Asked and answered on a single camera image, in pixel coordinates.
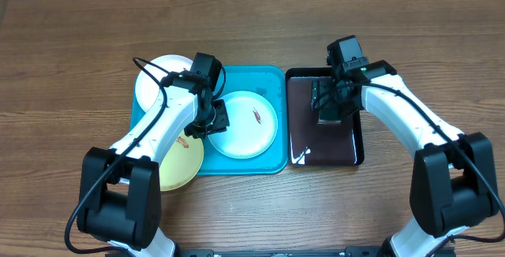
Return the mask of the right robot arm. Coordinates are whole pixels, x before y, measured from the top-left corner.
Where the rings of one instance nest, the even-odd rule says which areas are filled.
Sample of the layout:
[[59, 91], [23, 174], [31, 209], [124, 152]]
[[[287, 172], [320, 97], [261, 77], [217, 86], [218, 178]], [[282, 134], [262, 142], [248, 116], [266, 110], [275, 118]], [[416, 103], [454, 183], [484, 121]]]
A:
[[332, 67], [312, 82], [311, 107], [331, 118], [365, 110], [379, 118], [413, 157], [412, 218], [386, 239], [383, 256], [434, 256], [454, 240], [498, 243], [497, 237], [464, 232], [503, 214], [492, 145], [480, 132], [465, 134], [433, 113], [385, 61]]

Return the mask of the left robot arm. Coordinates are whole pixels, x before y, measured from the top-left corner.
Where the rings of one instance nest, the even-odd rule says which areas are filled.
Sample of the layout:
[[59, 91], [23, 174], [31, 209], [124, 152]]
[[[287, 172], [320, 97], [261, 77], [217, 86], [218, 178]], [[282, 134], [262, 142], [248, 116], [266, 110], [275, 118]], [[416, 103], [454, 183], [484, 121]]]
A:
[[157, 81], [158, 98], [130, 133], [84, 156], [79, 203], [68, 224], [106, 242], [103, 251], [174, 255], [176, 244], [159, 227], [159, 167], [181, 132], [202, 137], [226, 130], [226, 108], [214, 94], [217, 81], [188, 71]]

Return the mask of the light blue plate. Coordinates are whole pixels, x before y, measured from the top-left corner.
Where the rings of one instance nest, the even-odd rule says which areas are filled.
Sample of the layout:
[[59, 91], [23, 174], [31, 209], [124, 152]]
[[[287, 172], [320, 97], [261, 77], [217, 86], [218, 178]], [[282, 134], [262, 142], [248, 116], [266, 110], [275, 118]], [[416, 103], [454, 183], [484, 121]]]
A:
[[234, 91], [223, 96], [230, 125], [225, 132], [209, 136], [221, 154], [236, 159], [254, 158], [272, 144], [278, 131], [273, 106], [251, 91]]

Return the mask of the green scrub sponge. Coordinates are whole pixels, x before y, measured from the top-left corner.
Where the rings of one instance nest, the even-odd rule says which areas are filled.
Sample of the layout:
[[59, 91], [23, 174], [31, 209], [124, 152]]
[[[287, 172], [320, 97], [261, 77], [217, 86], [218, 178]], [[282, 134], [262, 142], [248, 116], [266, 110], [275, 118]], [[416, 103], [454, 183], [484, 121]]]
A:
[[321, 125], [339, 124], [341, 120], [337, 106], [325, 106], [318, 111], [318, 123]]

